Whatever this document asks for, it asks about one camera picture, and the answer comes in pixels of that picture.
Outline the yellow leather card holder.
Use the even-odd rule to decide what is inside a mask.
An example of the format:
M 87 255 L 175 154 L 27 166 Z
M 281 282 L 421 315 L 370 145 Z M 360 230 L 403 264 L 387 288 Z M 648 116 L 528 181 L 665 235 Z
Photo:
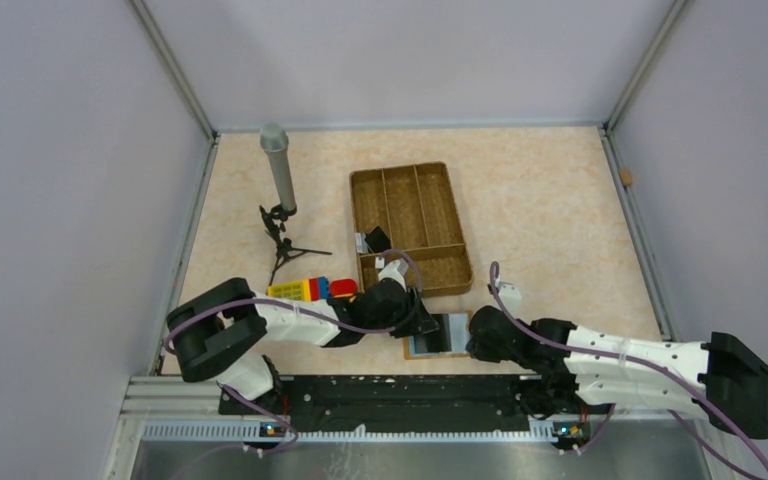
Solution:
M 467 358 L 467 344 L 471 339 L 469 324 L 471 312 L 438 313 L 431 318 L 438 329 L 404 338 L 405 360 L 437 360 L 443 358 Z

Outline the stack of black cards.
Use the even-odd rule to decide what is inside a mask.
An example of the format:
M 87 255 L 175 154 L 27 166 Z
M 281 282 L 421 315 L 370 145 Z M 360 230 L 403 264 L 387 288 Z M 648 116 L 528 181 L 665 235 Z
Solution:
M 390 237 L 381 226 L 369 232 L 355 233 L 355 248 L 358 254 L 376 254 L 392 247 Z

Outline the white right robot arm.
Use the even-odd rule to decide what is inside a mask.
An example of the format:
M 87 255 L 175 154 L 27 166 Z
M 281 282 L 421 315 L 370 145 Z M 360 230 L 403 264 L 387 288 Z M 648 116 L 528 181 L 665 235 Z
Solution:
M 560 412 L 582 403 L 671 410 L 768 439 L 768 364 L 734 335 L 647 341 L 554 318 L 525 323 L 510 313 L 487 305 L 473 315 L 470 356 L 513 362 L 550 380 L 546 397 Z

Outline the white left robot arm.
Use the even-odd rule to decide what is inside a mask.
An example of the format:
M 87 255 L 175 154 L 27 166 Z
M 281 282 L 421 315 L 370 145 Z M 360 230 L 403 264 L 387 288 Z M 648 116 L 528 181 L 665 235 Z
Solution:
M 315 301 L 256 293 L 246 279 L 231 278 L 167 315 L 164 347 L 184 381 L 215 382 L 255 412 L 268 413 L 282 387 L 273 361 L 254 350 L 260 342 L 342 348 L 372 334 L 404 338 L 438 330 L 421 290 L 407 284 L 409 266 L 393 260 L 368 290 Z

